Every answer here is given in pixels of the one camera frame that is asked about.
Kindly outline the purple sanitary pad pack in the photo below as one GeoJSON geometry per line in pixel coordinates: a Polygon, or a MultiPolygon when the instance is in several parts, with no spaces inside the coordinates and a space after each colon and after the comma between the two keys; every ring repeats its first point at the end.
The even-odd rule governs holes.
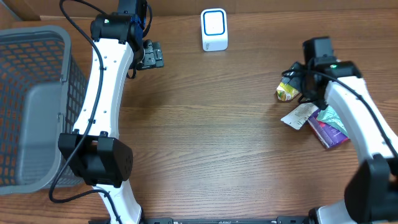
{"type": "Polygon", "coordinates": [[[349,138],[338,129],[327,123],[317,120],[320,109],[317,109],[308,119],[308,123],[320,142],[330,149],[349,140],[349,138]]]}

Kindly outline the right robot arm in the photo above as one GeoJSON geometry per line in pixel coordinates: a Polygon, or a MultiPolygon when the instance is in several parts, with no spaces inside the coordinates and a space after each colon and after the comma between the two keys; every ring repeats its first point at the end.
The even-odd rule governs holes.
{"type": "Polygon", "coordinates": [[[296,63],[282,76],[298,81],[299,103],[336,111],[359,161],[343,200],[311,209],[303,222],[397,221],[397,135],[373,102],[357,66],[335,57],[329,37],[306,40],[303,54],[305,63],[296,63]]]}

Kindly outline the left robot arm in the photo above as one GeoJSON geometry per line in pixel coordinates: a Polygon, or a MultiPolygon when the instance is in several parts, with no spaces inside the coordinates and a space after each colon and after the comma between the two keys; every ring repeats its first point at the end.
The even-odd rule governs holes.
{"type": "Polygon", "coordinates": [[[90,35],[69,21],[90,43],[93,58],[85,99],[72,133],[61,134],[58,139],[66,163],[50,187],[49,199],[62,203],[100,194],[110,215],[107,223],[145,222],[129,181],[132,149],[119,140],[119,110],[127,79],[135,78],[139,70],[164,66],[159,42],[146,37],[152,18],[147,1],[119,1],[115,12],[99,11],[90,24],[90,35]],[[66,169],[92,189],[56,199],[53,191],[66,169]]]}

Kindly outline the teal wet wipes pack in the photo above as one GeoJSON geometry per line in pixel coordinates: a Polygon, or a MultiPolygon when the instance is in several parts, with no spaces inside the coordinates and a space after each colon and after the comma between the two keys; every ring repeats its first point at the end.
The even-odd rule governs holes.
{"type": "Polygon", "coordinates": [[[317,116],[317,120],[332,126],[348,137],[348,133],[343,122],[331,106],[327,106],[325,110],[321,110],[317,116]]]}

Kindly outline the white tube with gold cap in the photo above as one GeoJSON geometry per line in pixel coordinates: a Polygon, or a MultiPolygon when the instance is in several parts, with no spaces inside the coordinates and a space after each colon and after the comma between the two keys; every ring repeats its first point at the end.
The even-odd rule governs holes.
{"type": "Polygon", "coordinates": [[[316,110],[318,106],[313,103],[303,103],[280,120],[295,130],[299,130],[316,110]]]}

